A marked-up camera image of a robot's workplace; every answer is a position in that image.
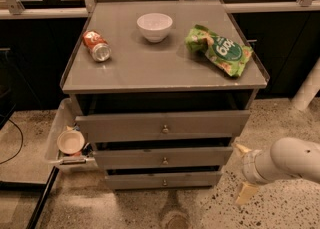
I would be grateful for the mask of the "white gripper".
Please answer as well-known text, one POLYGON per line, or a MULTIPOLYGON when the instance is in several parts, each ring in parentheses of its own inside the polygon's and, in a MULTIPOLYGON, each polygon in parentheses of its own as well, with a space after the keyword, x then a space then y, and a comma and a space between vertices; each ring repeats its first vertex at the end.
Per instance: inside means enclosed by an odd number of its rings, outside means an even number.
POLYGON ((242 172, 247 181, 241 184, 241 188, 238 192, 237 198, 235 200, 236 205, 246 204, 259 190, 258 185, 265 185, 267 181, 258 173, 255 164, 255 158, 259 153, 259 150, 251 151, 250 148, 235 144, 235 148, 238 150, 239 154, 243 156, 242 158, 242 172))

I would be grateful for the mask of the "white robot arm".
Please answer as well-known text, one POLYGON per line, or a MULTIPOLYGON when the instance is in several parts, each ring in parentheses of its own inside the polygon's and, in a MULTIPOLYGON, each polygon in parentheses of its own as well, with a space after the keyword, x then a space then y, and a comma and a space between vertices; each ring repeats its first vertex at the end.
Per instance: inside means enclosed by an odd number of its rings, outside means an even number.
POLYGON ((281 138, 268 149, 253 150, 235 144, 245 180, 240 184, 237 205, 246 204, 260 186, 277 180, 305 179, 320 183, 320 144, 297 138, 281 138))

